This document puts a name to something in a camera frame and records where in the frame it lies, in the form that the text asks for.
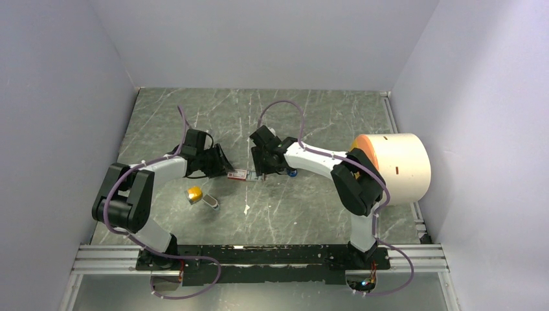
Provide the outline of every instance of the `blue cap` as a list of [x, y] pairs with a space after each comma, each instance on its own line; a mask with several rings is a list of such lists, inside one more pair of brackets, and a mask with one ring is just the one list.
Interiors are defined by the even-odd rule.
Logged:
[[295, 176], [297, 176], [297, 170], [286, 170], [286, 173], [287, 173], [288, 176], [290, 176], [290, 177], [295, 177]]

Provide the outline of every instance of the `black mounting plate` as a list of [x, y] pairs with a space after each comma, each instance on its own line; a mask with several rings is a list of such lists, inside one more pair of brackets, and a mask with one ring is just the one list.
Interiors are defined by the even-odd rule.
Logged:
[[[209, 256], [221, 267], [218, 283], [309, 282], [346, 284], [345, 270], [369, 270], [375, 262], [378, 270], [388, 270], [387, 248], [376, 248], [365, 262], [357, 262], [347, 244], [312, 245], [178, 245], [179, 254]], [[141, 251], [135, 269], [138, 271], [164, 270], [146, 260]], [[207, 260], [186, 260], [183, 286], [210, 283], [218, 267]], [[179, 270], [175, 262], [171, 270]]]

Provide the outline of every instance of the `gray marble surface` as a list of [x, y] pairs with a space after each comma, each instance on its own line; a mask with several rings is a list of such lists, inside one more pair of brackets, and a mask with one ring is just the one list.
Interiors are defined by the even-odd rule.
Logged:
[[[390, 133], [378, 93], [277, 89], [144, 88], [137, 97], [118, 161], [138, 163], [172, 150], [181, 139], [182, 105], [189, 123], [211, 133], [234, 168], [254, 169], [248, 140], [261, 111], [277, 99], [291, 99], [305, 111], [303, 140], [329, 150], [349, 150], [361, 133]], [[284, 138], [296, 137], [300, 119], [289, 104], [273, 106], [264, 124]], [[204, 203], [191, 206], [184, 191], [200, 186], [217, 198], [216, 212]], [[179, 179], [168, 182], [153, 198], [153, 217], [178, 237], [180, 244], [317, 244], [347, 243], [350, 213], [333, 183], [301, 170], [295, 178], [269, 175], [266, 181], [227, 178]], [[381, 238], [395, 244], [417, 244], [410, 205], [387, 207], [381, 214]], [[92, 244], [126, 244], [98, 224]]]

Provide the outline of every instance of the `purple cable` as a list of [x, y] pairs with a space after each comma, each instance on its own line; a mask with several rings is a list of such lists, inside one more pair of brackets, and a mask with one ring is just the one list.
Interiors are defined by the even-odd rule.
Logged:
[[325, 157], [330, 157], [330, 158], [333, 157], [335, 159], [345, 161], [349, 164], [354, 165], [355, 167], [359, 168], [363, 172], [366, 172], [370, 177], [372, 177], [381, 186], [381, 188], [383, 189], [383, 192], [385, 192], [385, 194], [386, 194], [385, 201], [382, 204], [380, 204], [379, 207], [374, 211], [374, 215], [372, 217], [372, 235], [374, 236], [375, 241], [377, 241], [377, 243], [385, 245], [385, 246], [389, 247], [390, 249], [401, 253], [404, 256], [404, 258], [406, 258], [406, 260], [410, 264], [410, 277], [408, 278], [408, 280], [406, 282], [404, 282], [401, 286], [398, 286], [397, 288], [394, 288], [392, 290], [388, 290], [388, 291], [385, 291], [385, 292], [381, 292], [381, 293], [369, 293], [367, 295], [369, 295], [369, 296], [384, 296], [384, 295], [390, 295], [392, 293], [398, 292], [399, 290], [402, 290], [404, 287], [408, 286], [412, 282], [412, 280], [414, 279], [414, 265], [413, 265], [412, 261], [410, 260], [410, 257], [408, 257], [408, 255], [406, 255], [401, 249], [399, 249], [399, 248], [397, 248], [397, 247], [395, 247], [395, 246], [393, 246], [389, 243], [385, 243], [380, 238], [377, 238], [375, 236], [376, 233], [377, 233], [377, 218], [379, 217], [379, 213], [381, 212], [382, 209], [384, 209], [388, 205], [389, 201], [391, 200], [391, 195], [389, 194], [389, 190], [387, 189], [387, 186], [371, 170], [368, 170], [366, 167], [364, 167], [362, 164], [360, 164], [358, 162], [355, 162], [351, 159], [347, 159], [346, 157], [341, 157], [339, 155], [332, 155], [332, 154], [329, 154], [327, 152], [323, 152], [323, 151], [320, 151], [320, 150], [315, 150], [315, 149], [312, 149], [312, 148], [305, 147], [305, 145], [303, 145], [303, 142], [301, 141], [301, 138], [303, 138], [303, 131], [304, 131], [304, 128], [305, 128], [305, 115], [304, 115], [303, 109], [301, 109], [301, 107], [298, 104], [296, 104], [295, 102], [293, 102], [292, 100], [277, 100], [276, 102], [272, 102], [267, 107], [265, 107], [265, 109], [263, 109], [263, 111], [261, 112], [261, 115], [259, 116], [258, 126], [257, 126], [258, 128], [261, 126], [261, 121], [263, 119], [263, 116], [267, 112], [267, 110], [270, 107], [274, 106], [275, 104], [279, 104], [281, 102], [286, 102], [288, 104], [292, 104], [294, 107], [297, 108], [297, 110], [299, 110], [299, 113], [301, 114], [301, 125], [300, 125], [300, 128], [299, 128], [299, 136], [297, 137], [297, 143], [299, 144], [299, 146], [301, 148], [303, 148], [305, 151], [311, 152], [313, 154], [318, 154], [320, 156], [325, 156]]
[[152, 281], [152, 278], [151, 278], [151, 289], [152, 289], [152, 294], [157, 296], [157, 297], [160, 297], [160, 298], [163, 298], [163, 299], [168, 299], [168, 300], [181, 300], [181, 299], [188, 299], [188, 298], [193, 298], [195, 296], [198, 296], [200, 294], [203, 294], [209, 290], [212, 289], [212, 287], [217, 283], [217, 281], [219, 280], [219, 278], [221, 277], [221, 264], [219, 263], [219, 261], [217, 261], [215, 258], [212, 258], [212, 257], [208, 257], [208, 256], [176, 256], [176, 255], [168, 255], [168, 254], [164, 254], [164, 253], [161, 253], [155, 249], [152, 249], [150, 247], [148, 247], [147, 245], [143, 244], [140, 240], [137, 240], [134, 236], [131, 236], [128, 232], [126, 231], [119, 231], [119, 230], [116, 230], [115, 228], [113, 228], [113, 226], [111, 225], [111, 222], [109, 221], [109, 213], [108, 213], [108, 210], [109, 210], [109, 206], [110, 206], [110, 203], [111, 203], [111, 200], [113, 198], [113, 196], [115, 195], [115, 193], [117, 192], [118, 188], [120, 187], [120, 185], [122, 184], [122, 182], [124, 180], [126, 180], [126, 178], [134, 171], [142, 168], [142, 167], [145, 167], [147, 165], [153, 165], [153, 164], [156, 164], [158, 162], [161, 162], [161, 161], [164, 161], [164, 160], [167, 160], [167, 159], [173, 159], [175, 157], [178, 156], [178, 154], [181, 152], [181, 147], [183, 146], [183, 143], [185, 142], [185, 135], [186, 135], [186, 132], [187, 132], [187, 128], [189, 127], [190, 128], [190, 124], [188, 123], [186, 117], [185, 117], [185, 113], [183, 111], [183, 109], [181, 109], [180, 106], [177, 107], [177, 110], [179, 111], [179, 114], [181, 116], [181, 118], [183, 119], [183, 134], [182, 134], [182, 138], [181, 138], [181, 142], [179, 143], [179, 145], [177, 146], [177, 149], [175, 150], [175, 153], [172, 154], [172, 155], [168, 155], [166, 157], [159, 157], [158, 159], [154, 159], [154, 160], [151, 160], [151, 161], [148, 161], [148, 162], [145, 162], [145, 163], [141, 163], [141, 164], [138, 164], [138, 165], [135, 165], [134, 167], [131, 167], [126, 173], [124, 173], [118, 180], [117, 182], [114, 184], [113, 188], [109, 191], [109, 194], [107, 195], [107, 198], [105, 199], [105, 204], [104, 204], [104, 207], [103, 207], [103, 222], [105, 223], [105, 226], [107, 227], [107, 229], [109, 231], [111, 231], [112, 233], [114, 234], [117, 234], [117, 235], [124, 235], [126, 237], [128, 237], [132, 242], [136, 243], [137, 245], [139, 245], [140, 247], [142, 247], [143, 249], [146, 249], [147, 251], [157, 255], [157, 256], [161, 256], [161, 257], [164, 257], [164, 258], [169, 258], [169, 259], [183, 259], [183, 260], [196, 260], [196, 259], [201, 259], [201, 260], [208, 260], [208, 261], [211, 261], [213, 262], [214, 264], [217, 264], [218, 266], [218, 274], [216, 275], [216, 278], [214, 279], [214, 281], [209, 284], [208, 286], [206, 286], [206, 288], [194, 293], [194, 294], [190, 294], [190, 295], [186, 295], [186, 296], [181, 296], [181, 297], [173, 297], [173, 296], [164, 296], [164, 295], [161, 295], [161, 294], [158, 294], [155, 290], [154, 290], [154, 287], [153, 287], [153, 281]]

